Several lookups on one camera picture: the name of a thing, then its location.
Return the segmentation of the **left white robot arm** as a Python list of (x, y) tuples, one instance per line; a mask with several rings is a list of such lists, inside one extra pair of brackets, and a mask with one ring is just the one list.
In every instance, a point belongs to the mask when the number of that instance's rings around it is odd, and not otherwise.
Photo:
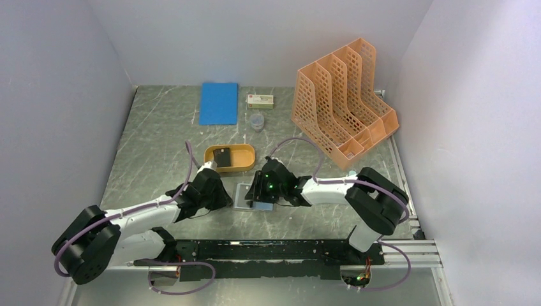
[(113, 210), (91, 205), (54, 242), (55, 271), (82, 285), (110, 266), (132, 261), (180, 263), (177, 240), (165, 226), (189, 219), (201, 209), (213, 211), (232, 203), (219, 173), (206, 168), (191, 182), (145, 203)]

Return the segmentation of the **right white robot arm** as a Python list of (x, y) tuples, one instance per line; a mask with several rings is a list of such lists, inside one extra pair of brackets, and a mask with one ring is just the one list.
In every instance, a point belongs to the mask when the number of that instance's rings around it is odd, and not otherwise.
[(370, 167), (341, 178), (297, 177), (280, 160), (268, 157), (244, 198), (248, 203), (285, 200), (294, 207), (350, 205), (360, 217), (344, 247), (345, 258), (353, 264), (366, 259), (373, 243), (392, 235), (410, 217), (408, 195)]

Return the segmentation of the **black card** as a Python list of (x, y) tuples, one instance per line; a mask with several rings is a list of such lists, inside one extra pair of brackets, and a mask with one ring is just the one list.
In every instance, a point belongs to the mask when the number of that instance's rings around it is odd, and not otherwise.
[(214, 161), (218, 168), (227, 168), (232, 165), (232, 158), (229, 147), (223, 147), (219, 149), (214, 149), (212, 151)]

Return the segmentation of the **grey card holder wallet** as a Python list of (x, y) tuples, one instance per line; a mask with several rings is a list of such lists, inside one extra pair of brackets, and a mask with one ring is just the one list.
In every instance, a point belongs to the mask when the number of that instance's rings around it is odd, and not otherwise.
[(272, 212), (275, 211), (275, 204), (246, 200), (245, 196), (248, 194), (250, 185), (247, 183), (238, 183), (236, 185), (235, 197), (233, 201), (233, 209), (240, 211), (250, 212)]

